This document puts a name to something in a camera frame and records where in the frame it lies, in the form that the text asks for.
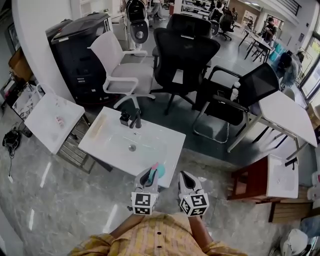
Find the faucet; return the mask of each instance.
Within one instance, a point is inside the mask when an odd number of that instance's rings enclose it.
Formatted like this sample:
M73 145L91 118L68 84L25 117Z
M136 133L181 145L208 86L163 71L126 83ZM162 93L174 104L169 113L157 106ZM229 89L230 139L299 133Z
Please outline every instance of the faucet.
M132 129L134 126L135 128L139 129L141 128L141 117L140 117L141 111L139 108L135 109L134 119L130 123L129 128Z

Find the black office chair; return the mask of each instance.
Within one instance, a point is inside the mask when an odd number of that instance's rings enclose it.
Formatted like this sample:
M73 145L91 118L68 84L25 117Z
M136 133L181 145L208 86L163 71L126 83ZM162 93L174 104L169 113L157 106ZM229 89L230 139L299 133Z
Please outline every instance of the black office chair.
M167 115L175 95L194 104L187 94L196 91L202 83L203 69L218 52L220 44L206 36L190 37L166 28L157 28L153 34L160 56L154 77L163 88L150 93L171 94L164 112ZM183 71L182 84L173 82L177 70Z
M230 100L231 88L211 81L212 76L217 71L223 71L239 78L241 86L238 91L238 98ZM193 109L200 111L193 123L193 132L204 136L218 143L226 143L229 137L229 125L238 126L244 118L244 113L248 115L250 106L259 100L275 93L280 88L277 75L267 63L263 63L250 73L241 76L220 66L215 66L208 79L197 90ZM203 114L207 114L227 122L227 135L225 141L216 140L213 137L202 134L196 130L199 119Z
M231 37L229 35L227 35L227 32L233 32L234 30L231 28L231 24L233 22L233 16L231 11L229 10L225 10L224 12L224 17L220 22L220 29L222 30L222 32L219 32L218 35L222 35L224 36L225 40L227 40L227 38L230 39L231 41Z
M219 12L217 9L214 9L209 16L209 20L211 22L211 31L212 36L216 36L220 29L220 19L223 14Z
M192 38L195 36L211 37L211 23L207 20L189 15L174 13L166 25L166 28ZM157 47L153 48L152 56L154 57L153 70L155 70L157 68L159 58L159 51ZM205 77L207 69L210 67L211 60L208 61L202 71L203 77Z

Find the drain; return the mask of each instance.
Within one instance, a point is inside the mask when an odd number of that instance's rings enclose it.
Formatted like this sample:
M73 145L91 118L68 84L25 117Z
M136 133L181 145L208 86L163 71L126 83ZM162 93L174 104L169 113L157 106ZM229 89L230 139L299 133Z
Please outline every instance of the drain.
M129 145L129 150L131 152L136 151L136 149L137 149L136 145L133 145L133 144Z

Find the chair base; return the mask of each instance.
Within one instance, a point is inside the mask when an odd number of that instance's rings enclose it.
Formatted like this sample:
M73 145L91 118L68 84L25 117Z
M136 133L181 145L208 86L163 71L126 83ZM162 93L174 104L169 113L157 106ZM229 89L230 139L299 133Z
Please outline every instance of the chair base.
M206 138L208 138L208 139L210 139L210 140L213 140L213 141L215 141L215 142L218 142L218 143L220 143L220 144L224 144L224 143L226 143L226 142L228 141L228 139L229 139L229 126L230 126L229 123L227 123L227 127L226 127L226 138L225 138L225 141L217 140L217 139L215 139L215 138L213 138L213 137L210 137L210 136L208 136L208 135L205 135L205 134L203 134L203 133L201 133L201 132L198 132L198 131L196 130L197 122L198 122L199 119L203 116L203 114L205 113L205 111L206 111L207 107L209 106L209 104L210 104L210 102L207 102L207 103L204 105L204 107L202 108L201 112L199 113L199 115L198 115L198 116L196 117L196 119L194 120L193 125L192 125L193 133L196 134L196 135L200 135L200 136L206 137Z
M150 93L171 93L167 90L165 90L164 88L161 88L161 89L154 89L154 90L151 90ZM194 105L195 103L192 101L192 99L190 99L189 97L187 97L186 95L181 95L179 93L171 93L171 97L170 97L170 100L168 102L168 105L164 111L164 114L167 116L169 114L169 110L171 108L171 105L172 105L172 102L174 101L174 98L175 96L178 95L180 96L182 99L184 99L185 101L189 102L191 105Z
M132 99L134 107L136 109L140 109L138 101L137 101L137 97L148 97L151 99L155 99L156 97L152 94L131 94L131 95L126 95L124 96L122 99L118 100L116 104L113 105L114 109L117 109L122 103L124 103L125 101Z
M224 36L225 40L227 40L227 38L229 38L229 39L230 39L230 41L232 40L231 36L227 35L227 34L226 34L226 33L224 33L224 32L219 32L219 33L218 33L218 35L222 35L222 36Z

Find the sink basin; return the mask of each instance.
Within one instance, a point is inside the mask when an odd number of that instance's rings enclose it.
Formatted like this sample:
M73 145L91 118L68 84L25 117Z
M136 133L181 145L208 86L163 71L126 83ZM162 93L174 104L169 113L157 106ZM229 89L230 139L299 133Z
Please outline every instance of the sink basin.
M186 135L143 119L141 128L130 129L120 123L120 116L120 111L104 107L79 148L134 176L156 162L164 164L158 185L168 188Z

